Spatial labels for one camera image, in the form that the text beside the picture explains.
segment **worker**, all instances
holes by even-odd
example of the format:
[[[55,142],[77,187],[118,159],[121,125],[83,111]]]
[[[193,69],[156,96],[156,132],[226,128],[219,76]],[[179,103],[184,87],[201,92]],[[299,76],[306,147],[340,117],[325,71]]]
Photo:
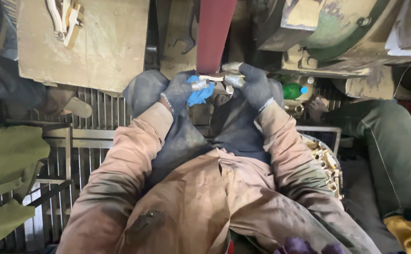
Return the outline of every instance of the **worker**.
[[[9,111],[14,110],[15,105],[22,105],[35,108],[50,117],[67,113],[90,117],[93,112],[91,106],[74,97],[76,92],[76,86],[45,86],[41,82],[22,78],[19,76],[18,63],[0,56],[0,99],[5,100],[6,105],[12,105]]]
[[[361,139],[360,149],[341,167],[344,205],[382,253],[411,254],[411,115],[402,106],[383,100],[344,105],[328,112],[319,97],[308,112],[317,123],[342,128],[342,134]]]
[[[57,253],[380,253],[327,188],[279,106],[281,84],[244,63],[235,69],[246,82],[225,105],[246,110],[230,112],[212,144],[186,114],[192,72],[169,81],[146,71],[130,82],[134,119],[115,131]],[[151,175],[166,173],[143,194]]]

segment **wrench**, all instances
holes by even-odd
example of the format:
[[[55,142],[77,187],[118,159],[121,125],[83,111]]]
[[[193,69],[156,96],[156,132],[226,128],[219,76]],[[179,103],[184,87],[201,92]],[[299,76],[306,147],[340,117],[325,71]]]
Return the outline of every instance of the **wrench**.
[[[196,41],[191,36],[191,28],[193,26],[195,12],[192,2],[188,4],[188,8],[184,13],[184,17],[181,23],[180,31],[174,33],[169,38],[169,45],[174,47],[178,41],[183,41],[186,44],[185,49],[182,51],[182,55],[187,54],[193,47],[196,46]]]

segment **jacket sleeve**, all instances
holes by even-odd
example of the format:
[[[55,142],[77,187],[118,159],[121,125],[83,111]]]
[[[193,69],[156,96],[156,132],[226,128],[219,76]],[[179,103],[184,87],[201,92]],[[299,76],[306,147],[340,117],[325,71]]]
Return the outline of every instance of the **jacket sleeve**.
[[[296,121],[276,102],[257,118],[271,154],[276,186],[283,195],[304,206],[353,253],[379,253],[369,236],[344,211],[327,188],[327,176],[299,137]]]
[[[57,253],[114,251],[172,123],[171,113],[156,103],[116,130],[113,148],[73,206]]]

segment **pile of brass parts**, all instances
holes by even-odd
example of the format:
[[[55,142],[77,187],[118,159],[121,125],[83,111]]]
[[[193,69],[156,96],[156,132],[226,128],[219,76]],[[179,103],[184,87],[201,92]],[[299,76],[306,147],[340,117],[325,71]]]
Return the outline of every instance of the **pile of brass parts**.
[[[55,38],[72,49],[79,29],[83,27],[83,6],[71,0],[46,0],[46,3],[52,17]]]
[[[340,165],[336,161],[333,152],[318,139],[301,134],[300,136],[303,142],[312,151],[312,157],[318,161],[318,163],[321,165],[321,168],[328,176],[328,188],[333,191],[336,198],[341,200],[344,197],[344,195],[341,193],[342,170],[340,169]]]

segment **purple cloth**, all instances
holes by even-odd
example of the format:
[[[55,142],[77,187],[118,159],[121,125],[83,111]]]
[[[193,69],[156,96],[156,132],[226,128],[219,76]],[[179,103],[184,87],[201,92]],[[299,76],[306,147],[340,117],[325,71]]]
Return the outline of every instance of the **purple cloth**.
[[[326,245],[321,254],[344,254],[340,243]],[[314,251],[309,242],[300,238],[286,237],[285,244],[277,249],[274,254],[318,254]]]

